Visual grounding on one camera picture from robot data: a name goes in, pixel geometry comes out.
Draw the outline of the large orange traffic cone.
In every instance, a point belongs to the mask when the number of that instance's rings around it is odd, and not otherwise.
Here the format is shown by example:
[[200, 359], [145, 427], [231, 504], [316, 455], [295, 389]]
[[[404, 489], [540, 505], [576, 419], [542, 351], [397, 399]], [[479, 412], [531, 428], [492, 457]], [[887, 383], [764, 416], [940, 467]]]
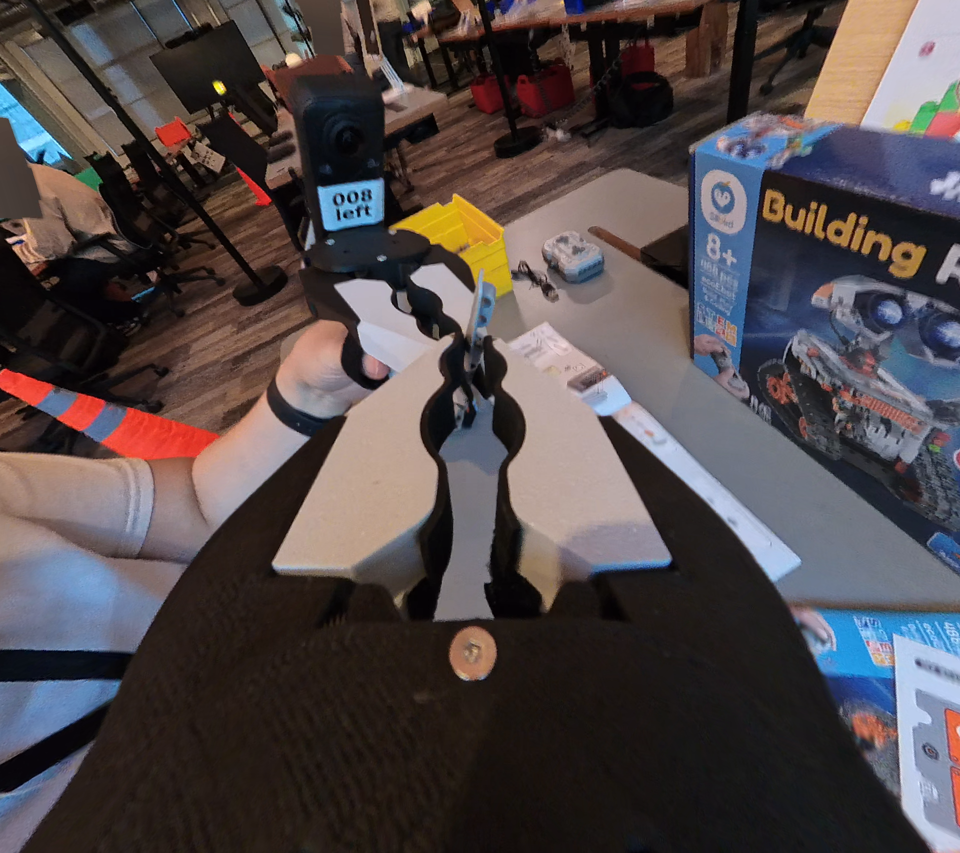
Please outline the large orange traffic cone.
[[206, 429], [57, 387], [7, 368], [1, 371], [1, 389], [123, 458], [147, 462], [195, 459], [219, 438]]

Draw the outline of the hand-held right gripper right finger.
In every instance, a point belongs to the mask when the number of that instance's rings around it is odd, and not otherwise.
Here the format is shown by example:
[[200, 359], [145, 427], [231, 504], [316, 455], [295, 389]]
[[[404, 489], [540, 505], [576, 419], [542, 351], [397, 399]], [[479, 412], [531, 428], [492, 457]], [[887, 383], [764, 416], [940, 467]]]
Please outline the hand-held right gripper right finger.
[[602, 418], [502, 341], [484, 343], [499, 467], [486, 601], [540, 614], [598, 574], [662, 569], [671, 554]]

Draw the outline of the large white printed box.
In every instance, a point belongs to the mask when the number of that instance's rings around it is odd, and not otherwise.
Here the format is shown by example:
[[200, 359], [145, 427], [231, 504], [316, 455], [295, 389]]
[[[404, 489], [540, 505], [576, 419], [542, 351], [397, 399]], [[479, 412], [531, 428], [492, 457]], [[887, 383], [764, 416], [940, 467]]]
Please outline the large white printed box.
[[809, 119], [858, 125], [918, 0], [848, 0], [806, 106]]

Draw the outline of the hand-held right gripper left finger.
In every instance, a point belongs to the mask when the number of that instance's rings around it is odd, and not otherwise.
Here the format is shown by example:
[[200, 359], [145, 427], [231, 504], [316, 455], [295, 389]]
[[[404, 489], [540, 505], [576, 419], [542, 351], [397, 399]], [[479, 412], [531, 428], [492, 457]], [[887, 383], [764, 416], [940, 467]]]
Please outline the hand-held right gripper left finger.
[[457, 428], [464, 348], [443, 337], [318, 435], [335, 438], [273, 571], [379, 585], [409, 617], [434, 616], [453, 528], [440, 451]]

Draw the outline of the blue building set box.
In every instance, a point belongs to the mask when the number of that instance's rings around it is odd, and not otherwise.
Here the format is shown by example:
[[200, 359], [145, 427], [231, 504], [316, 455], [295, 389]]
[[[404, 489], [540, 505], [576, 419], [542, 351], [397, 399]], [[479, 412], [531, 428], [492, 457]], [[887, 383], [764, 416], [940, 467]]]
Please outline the blue building set box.
[[958, 139], [756, 113], [688, 189], [694, 365], [958, 574]]

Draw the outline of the black flat screen monitor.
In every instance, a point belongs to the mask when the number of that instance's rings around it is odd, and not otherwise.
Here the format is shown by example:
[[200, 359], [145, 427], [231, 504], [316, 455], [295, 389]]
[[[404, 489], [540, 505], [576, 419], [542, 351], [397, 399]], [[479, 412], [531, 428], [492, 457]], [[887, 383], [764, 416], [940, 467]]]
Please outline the black flat screen monitor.
[[233, 20], [151, 54], [150, 62], [188, 114], [205, 110], [227, 94], [254, 88], [266, 79]]

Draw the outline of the grey remote control unit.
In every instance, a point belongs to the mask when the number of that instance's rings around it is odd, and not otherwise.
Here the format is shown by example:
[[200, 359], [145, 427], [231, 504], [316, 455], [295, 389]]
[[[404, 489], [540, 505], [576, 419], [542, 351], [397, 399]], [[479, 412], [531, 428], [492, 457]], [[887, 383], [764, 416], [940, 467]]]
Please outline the grey remote control unit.
[[576, 231], [564, 231], [548, 238], [541, 247], [547, 267], [568, 284], [582, 284], [605, 270], [603, 251]]

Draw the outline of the person's left hand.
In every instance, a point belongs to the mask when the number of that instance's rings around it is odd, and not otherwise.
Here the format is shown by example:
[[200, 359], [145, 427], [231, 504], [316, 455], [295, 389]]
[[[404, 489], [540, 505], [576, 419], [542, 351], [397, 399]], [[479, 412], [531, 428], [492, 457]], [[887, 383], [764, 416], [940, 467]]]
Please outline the person's left hand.
[[339, 322], [318, 320], [306, 327], [274, 377], [282, 400], [299, 414], [330, 419], [374, 392], [345, 372], [345, 344], [356, 343]]

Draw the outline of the white instruction booklet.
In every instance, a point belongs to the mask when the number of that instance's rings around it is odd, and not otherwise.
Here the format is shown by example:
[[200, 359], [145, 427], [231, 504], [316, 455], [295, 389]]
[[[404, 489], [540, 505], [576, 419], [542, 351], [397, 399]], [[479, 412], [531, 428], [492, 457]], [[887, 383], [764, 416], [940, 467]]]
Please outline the white instruction booklet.
[[750, 509], [706, 470], [598, 361], [541, 323], [509, 343], [537, 370], [553, 376], [599, 416], [610, 416], [696, 493], [734, 532], [776, 583], [802, 560]]

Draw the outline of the black bag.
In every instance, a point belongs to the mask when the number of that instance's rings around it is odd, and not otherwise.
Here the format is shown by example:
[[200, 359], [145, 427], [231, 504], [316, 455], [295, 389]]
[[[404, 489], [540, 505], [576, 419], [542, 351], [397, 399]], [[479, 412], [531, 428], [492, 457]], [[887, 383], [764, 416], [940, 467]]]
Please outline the black bag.
[[674, 92], [669, 81], [655, 71], [623, 74], [608, 96], [608, 109], [612, 127], [653, 127], [673, 112]]

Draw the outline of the black light stand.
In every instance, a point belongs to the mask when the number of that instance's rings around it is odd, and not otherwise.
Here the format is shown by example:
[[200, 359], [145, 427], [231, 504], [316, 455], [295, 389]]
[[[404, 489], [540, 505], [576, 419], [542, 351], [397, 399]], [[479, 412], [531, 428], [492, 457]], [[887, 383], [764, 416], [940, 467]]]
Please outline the black light stand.
[[519, 125], [517, 112], [514, 109], [510, 91], [503, 72], [498, 45], [491, 25], [491, 19], [486, 8], [486, 0], [476, 0], [481, 18], [483, 36], [490, 54], [491, 66], [501, 95], [503, 110], [509, 127], [509, 132], [494, 141], [494, 155], [498, 159], [514, 159], [522, 154], [534, 150], [542, 137], [537, 128], [530, 125]]
[[110, 87], [104, 83], [84, 56], [70, 42], [61, 27], [42, 9], [37, 0], [19, 0], [30, 11], [32, 18], [47, 31], [56, 45], [76, 67], [103, 103], [114, 113], [121, 124], [126, 127], [132, 138], [145, 151], [150, 161], [158, 169], [161, 178], [172, 191], [195, 213], [196, 217], [213, 235], [228, 256], [234, 260], [246, 276], [246, 280], [236, 283], [232, 290], [234, 299], [243, 307], [257, 306], [285, 288], [288, 277], [285, 270], [276, 264], [270, 264], [262, 269], [255, 270], [236, 249], [228, 236], [221, 229], [216, 220], [207, 212], [201, 201], [185, 186], [174, 169], [154, 147], [150, 138], [138, 126], [135, 119], [128, 114], [114, 95]]

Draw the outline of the person's left forearm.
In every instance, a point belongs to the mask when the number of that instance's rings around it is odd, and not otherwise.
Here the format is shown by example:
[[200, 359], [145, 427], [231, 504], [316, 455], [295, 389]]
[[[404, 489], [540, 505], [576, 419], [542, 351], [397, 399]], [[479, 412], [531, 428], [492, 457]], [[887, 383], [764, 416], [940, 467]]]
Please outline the person's left forearm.
[[139, 559], [187, 564], [308, 437], [282, 424], [265, 398], [195, 458], [150, 462], [153, 503]]

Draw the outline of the long wooden desk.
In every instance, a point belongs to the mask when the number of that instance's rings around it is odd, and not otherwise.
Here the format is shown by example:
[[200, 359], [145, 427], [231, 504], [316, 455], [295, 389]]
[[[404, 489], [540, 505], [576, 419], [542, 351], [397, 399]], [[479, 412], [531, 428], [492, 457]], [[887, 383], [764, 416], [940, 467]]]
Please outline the long wooden desk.
[[501, 17], [491, 33], [569, 28], [572, 38], [587, 43], [595, 75], [603, 74], [617, 58], [617, 43], [636, 35], [666, 36], [694, 30], [701, 25], [702, 11], [711, 4], [738, 4], [733, 44], [726, 119], [745, 116], [757, 42], [760, 0], [615, 0], [582, 14], [566, 12], [563, 0], [537, 0], [516, 17]]

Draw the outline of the blue cover manual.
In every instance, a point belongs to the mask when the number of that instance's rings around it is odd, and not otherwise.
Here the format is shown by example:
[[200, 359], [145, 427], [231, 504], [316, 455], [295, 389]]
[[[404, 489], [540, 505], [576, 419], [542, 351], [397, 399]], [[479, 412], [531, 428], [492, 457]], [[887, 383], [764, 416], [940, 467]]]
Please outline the blue cover manual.
[[790, 605], [842, 722], [879, 781], [901, 796], [894, 638], [959, 655], [956, 611]]

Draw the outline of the yellow plastic bin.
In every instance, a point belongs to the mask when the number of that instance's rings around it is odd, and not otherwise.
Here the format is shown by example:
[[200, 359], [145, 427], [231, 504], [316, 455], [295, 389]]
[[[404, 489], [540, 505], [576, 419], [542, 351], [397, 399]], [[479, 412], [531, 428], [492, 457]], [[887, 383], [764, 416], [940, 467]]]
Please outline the yellow plastic bin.
[[457, 276], [464, 277], [461, 262], [469, 268], [473, 280], [484, 273], [486, 283], [493, 285], [496, 297], [510, 294], [513, 288], [503, 227], [468, 199], [454, 193], [449, 202], [434, 203], [389, 225], [391, 230], [407, 230], [426, 237], [434, 247], [445, 252], [431, 252], [427, 264], [441, 264]]

